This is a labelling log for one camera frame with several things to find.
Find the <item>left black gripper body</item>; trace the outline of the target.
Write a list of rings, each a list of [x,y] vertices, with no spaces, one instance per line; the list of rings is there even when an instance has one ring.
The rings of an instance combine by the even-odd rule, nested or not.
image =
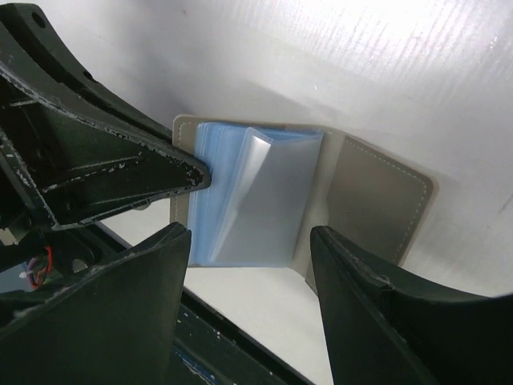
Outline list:
[[[128,249],[99,225],[124,199],[115,182],[132,144],[107,134],[76,139],[1,134],[1,270],[20,268],[32,290]]]

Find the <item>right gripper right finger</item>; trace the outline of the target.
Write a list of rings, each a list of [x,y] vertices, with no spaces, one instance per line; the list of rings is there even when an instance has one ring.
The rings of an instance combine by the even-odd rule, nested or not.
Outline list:
[[[439,285],[328,226],[310,249],[335,383],[511,383],[511,295]]]

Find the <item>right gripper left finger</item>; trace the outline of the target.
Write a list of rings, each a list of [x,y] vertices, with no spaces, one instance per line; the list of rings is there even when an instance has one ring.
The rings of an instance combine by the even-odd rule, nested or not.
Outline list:
[[[163,383],[190,246],[173,223],[74,276],[3,293],[2,383]]]

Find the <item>grey card holder wallet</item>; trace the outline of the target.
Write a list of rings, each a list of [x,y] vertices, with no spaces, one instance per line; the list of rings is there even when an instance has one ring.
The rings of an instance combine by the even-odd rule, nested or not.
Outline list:
[[[172,142],[212,176],[170,204],[192,231],[192,267],[289,268],[313,285],[309,235],[323,225],[399,265],[437,191],[418,168],[334,128],[181,115]]]

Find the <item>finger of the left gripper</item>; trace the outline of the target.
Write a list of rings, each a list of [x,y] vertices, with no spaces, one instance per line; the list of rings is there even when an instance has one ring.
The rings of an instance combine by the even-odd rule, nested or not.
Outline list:
[[[71,89],[91,105],[167,143],[172,131],[119,98],[69,51],[39,6],[7,3],[1,6],[1,24],[21,48],[57,83]]]
[[[87,102],[33,63],[1,66],[1,168],[32,221],[89,225],[207,188],[207,166]]]

